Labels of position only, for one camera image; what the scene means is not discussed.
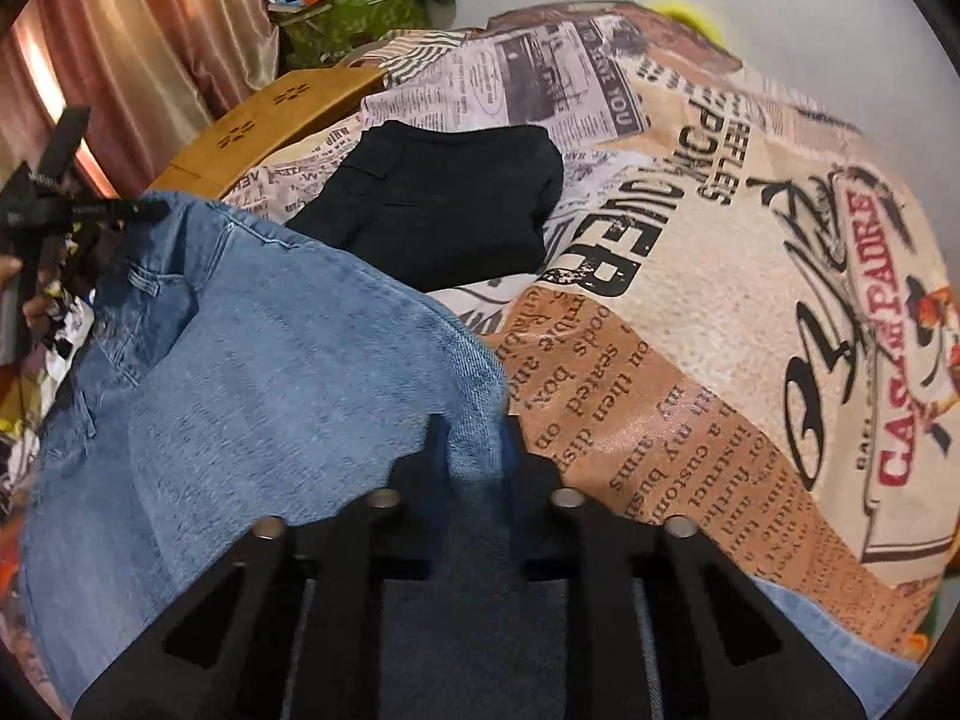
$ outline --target hand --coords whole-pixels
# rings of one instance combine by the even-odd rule
[[[0,290],[3,289],[8,280],[20,273],[22,267],[23,263],[16,257],[0,255]],[[40,271],[40,284],[49,284],[55,276],[56,274],[51,271],[42,269]],[[50,317],[47,316],[47,312],[53,304],[54,299],[44,293],[40,293],[24,303],[23,316],[27,320],[27,327],[31,330],[46,333],[50,329]]]

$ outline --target green bag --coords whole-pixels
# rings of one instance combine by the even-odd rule
[[[329,67],[391,29],[430,26],[420,0],[321,0],[291,16],[271,15],[280,27],[282,71]]]

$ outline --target curtain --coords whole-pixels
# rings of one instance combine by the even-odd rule
[[[5,117],[14,111],[0,170],[35,160],[37,124],[47,131],[64,103],[87,104],[83,170],[103,194],[136,196],[276,71],[262,0],[31,0],[0,41]]]

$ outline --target blue jeans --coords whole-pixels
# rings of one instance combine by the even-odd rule
[[[442,413],[456,514],[438,578],[387,587],[383,716],[560,717],[563,586],[522,586],[510,569],[493,355],[352,255],[165,199],[166,220],[131,228],[101,278],[93,339],[43,430],[20,583],[64,702],[251,522],[333,514]],[[839,669],[868,706],[912,676],[805,599],[776,601],[845,653]]]

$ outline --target black cloth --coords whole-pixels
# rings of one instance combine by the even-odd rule
[[[421,292],[541,266],[563,160],[542,127],[368,130],[287,226]]]

